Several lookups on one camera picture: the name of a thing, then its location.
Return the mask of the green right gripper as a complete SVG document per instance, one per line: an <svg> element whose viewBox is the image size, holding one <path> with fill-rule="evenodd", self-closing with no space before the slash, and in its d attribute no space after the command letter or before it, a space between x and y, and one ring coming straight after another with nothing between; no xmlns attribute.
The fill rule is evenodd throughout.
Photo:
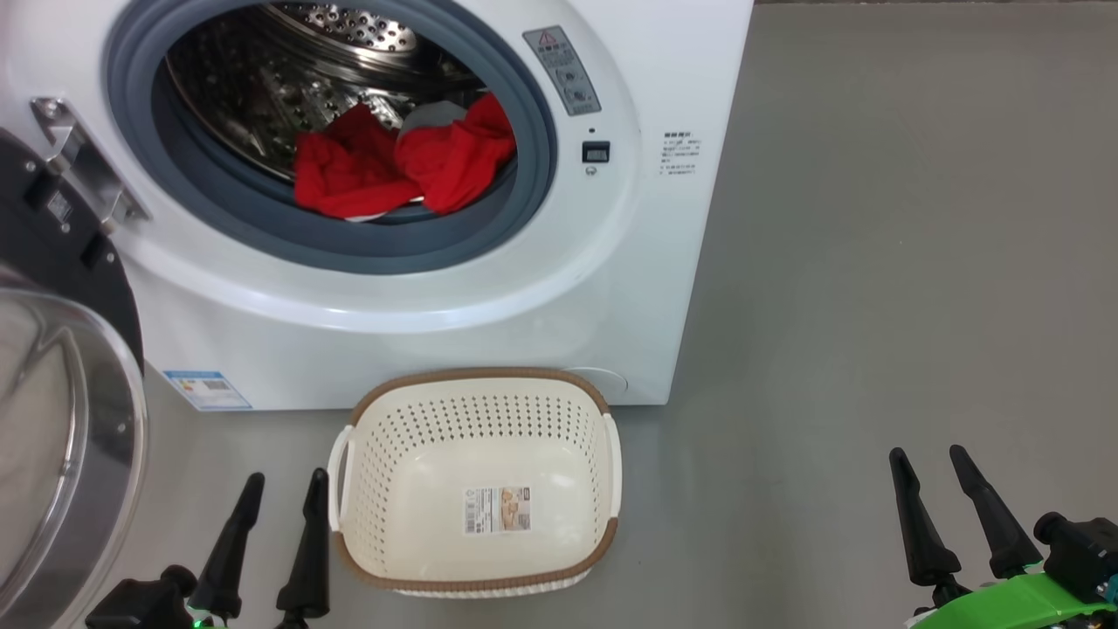
<svg viewBox="0 0 1118 629"><path fill-rule="evenodd" d="M1115 576L1099 583L1093 600L1087 602L1063 589L1050 574L1024 576L1043 560L1038 546L966 447L953 445L949 455L956 478L963 493L973 501L989 545L991 574L1005 581L913 616L907 627L1115 628ZM922 588L953 583L961 562L942 545L920 497L920 482L902 447L889 452L889 466L910 582Z"/></svg>

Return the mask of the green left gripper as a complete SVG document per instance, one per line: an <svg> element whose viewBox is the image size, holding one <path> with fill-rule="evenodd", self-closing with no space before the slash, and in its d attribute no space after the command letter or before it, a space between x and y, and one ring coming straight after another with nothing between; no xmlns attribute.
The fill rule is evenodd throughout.
<svg viewBox="0 0 1118 629"><path fill-rule="evenodd" d="M241 612L239 587L247 539L254 528L265 486L262 473L252 473L245 482L229 517L189 598L190 608L209 614L195 616L190 628L227 628L228 620ZM302 514L304 527L287 583L280 589L276 609L284 625L305 625L330 613L330 522L328 495L330 482L323 468L312 471Z"/></svg>

